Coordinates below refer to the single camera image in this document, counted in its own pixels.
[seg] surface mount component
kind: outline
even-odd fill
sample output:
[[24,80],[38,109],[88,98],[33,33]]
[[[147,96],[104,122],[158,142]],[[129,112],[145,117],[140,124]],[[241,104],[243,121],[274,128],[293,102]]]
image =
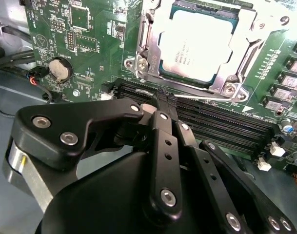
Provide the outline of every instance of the surface mount component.
[[297,87],[297,75],[289,72],[282,72],[278,76],[278,81],[281,85],[289,86],[292,88]]
[[58,82],[65,82],[73,75],[71,63],[62,57],[56,57],[49,62],[50,74]]
[[279,99],[275,97],[266,96],[263,101],[263,105],[266,109],[278,111],[283,104]]
[[124,65],[142,82],[197,99],[246,101],[242,84],[264,42],[290,21],[289,10],[273,0],[144,0],[137,51]]
[[297,58],[291,57],[288,60],[286,67],[289,69],[289,71],[297,73]]

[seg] motherboard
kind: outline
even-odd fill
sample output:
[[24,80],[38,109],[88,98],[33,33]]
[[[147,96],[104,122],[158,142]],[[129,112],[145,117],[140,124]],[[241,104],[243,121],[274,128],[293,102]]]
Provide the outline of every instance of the motherboard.
[[101,86],[117,79],[162,86],[277,123],[293,144],[273,164],[297,165],[297,0],[176,0],[167,9],[157,0],[24,4],[37,66],[50,70],[40,82],[65,101],[108,98]]

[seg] integrated circuit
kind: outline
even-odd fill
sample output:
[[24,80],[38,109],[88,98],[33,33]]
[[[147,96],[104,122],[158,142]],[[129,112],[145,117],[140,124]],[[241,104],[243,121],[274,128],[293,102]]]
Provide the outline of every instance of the integrated circuit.
[[288,72],[282,72],[278,77],[281,85],[289,86],[292,88],[297,87],[297,75]]
[[76,38],[76,46],[81,47],[82,49],[85,49],[88,51],[97,52],[98,41],[95,38],[89,38],[78,34],[75,35],[75,38]]
[[291,91],[287,87],[284,87],[282,85],[274,85],[271,89],[271,94],[276,98],[286,100],[290,96]]
[[282,102],[274,97],[266,96],[265,100],[263,101],[263,105],[266,109],[272,111],[278,111],[282,107]]
[[[192,22],[197,21],[206,23],[194,30]],[[203,32],[201,37],[198,37],[199,31]],[[228,44],[232,31],[233,25],[227,20],[177,10],[160,39],[162,69],[182,77],[211,81],[219,66],[231,56]]]
[[70,20],[74,28],[89,31],[90,30],[90,9],[77,5],[70,6]]
[[297,73],[297,58],[291,57],[288,60],[286,67],[289,69],[289,71]]

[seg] silver screw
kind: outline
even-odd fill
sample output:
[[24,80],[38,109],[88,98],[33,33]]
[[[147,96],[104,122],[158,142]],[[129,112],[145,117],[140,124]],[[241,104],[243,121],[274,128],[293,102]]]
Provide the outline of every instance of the silver screw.
[[166,115],[163,114],[163,113],[161,113],[160,116],[161,116],[161,118],[163,118],[163,119],[168,119],[168,116],[166,116]]
[[287,221],[284,218],[280,218],[280,221],[287,230],[291,231],[289,223],[287,223]]
[[273,217],[269,216],[267,219],[269,220],[270,224],[272,225],[272,227],[273,227],[275,230],[277,230],[277,231],[280,230],[279,224],[276,222],[275,219],[273,219]]
[[246,98],[246,95],[245,94],[238,94],[237,97],[238,97],[239,100],[244,100]]
[[147,69],[147,60],[144,59],[144,58],[140,58],[138,60],[138,68],[141,70],[141,71],[144,71]]
[[125,63],[125,65],[126,65],[127,67],[132,67],[132,66],[133,66],[133,63],[132,63],[131,61],[127,61],[127,62]]
[[233,95],[236,92],[236,86],[234,84],[228,83],[224,86],[223,92],[226,95]]
[[240,222],[238,221],[238,219],[232,213],[227,213],[226,214],[226,219],[227,219],[227,222],[231,225],[231,227],[236,232],[240,231],[240,229],[241,229]]
[[32,123],[38,128],[48,128],[49,126],[51,126],[51,121],[43,116],[35,117],[32,120]]
[[185,123],[181,123],[181,126],[182,126],[182,128],[184,128],[185,130],[188,130],[188,129],[189,129],[189,128],[188,128],[188,125],[185,124]]
[[79,97],[80,96],[80,91],[78,89],[75,89],[73,92],[72,92],[72,95],[75,96],[75,97]]
[[78,143],[78,137],[74,133],[66,132],[60,135],[60,140],[66,145],[75,145]]
[[131,109],[134,111],[139,111],[139,107],[135,106],[135,105],[131,105]]
[[230,81],[236,81],[238,80],[237,76],[236,75],[230,75],[227,80],[230,80]]
[[212,144],[212,143],[208,143],[208,145],[209,145],[209,147],[210,147],[211,149],[213,149],[213,150],[216,149],[216,146],[215,146],[214,144]]
[[161,200],[170,207],[175,206],[177,200],[176,197],[174,196],[173,192],[167,189],[163,189],[160,193]]
[[140,68],[141,70],[144,70],[144,69],[146,68],[145,63],[140,63],[140,64],[139,64],[139,68]]

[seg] screw hole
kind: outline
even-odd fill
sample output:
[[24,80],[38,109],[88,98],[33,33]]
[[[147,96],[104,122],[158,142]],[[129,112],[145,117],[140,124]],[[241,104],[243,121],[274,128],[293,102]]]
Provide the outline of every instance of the screw hole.
[[172,145],[172,143],[168,140],[165,140],[164,142],[166,142],[167,145]]
[[38,125],[42,125],[42,126],[46,124],[46,121],[43,119],[39,119],[37,122],[38,122]]
[[217,180],[216,176],[214,174],[210,174],[211,179]]
[[72,141],[74,139],[74,137],[71,135],[67,135],[67,136],[65,136],[65,138],[69,141]]
[[169,155],[169,154],[164,154],[164,156],[165,156],[166,159],[168,159],[168,160],[171,160],[171,159],[172,159],[171,155]]

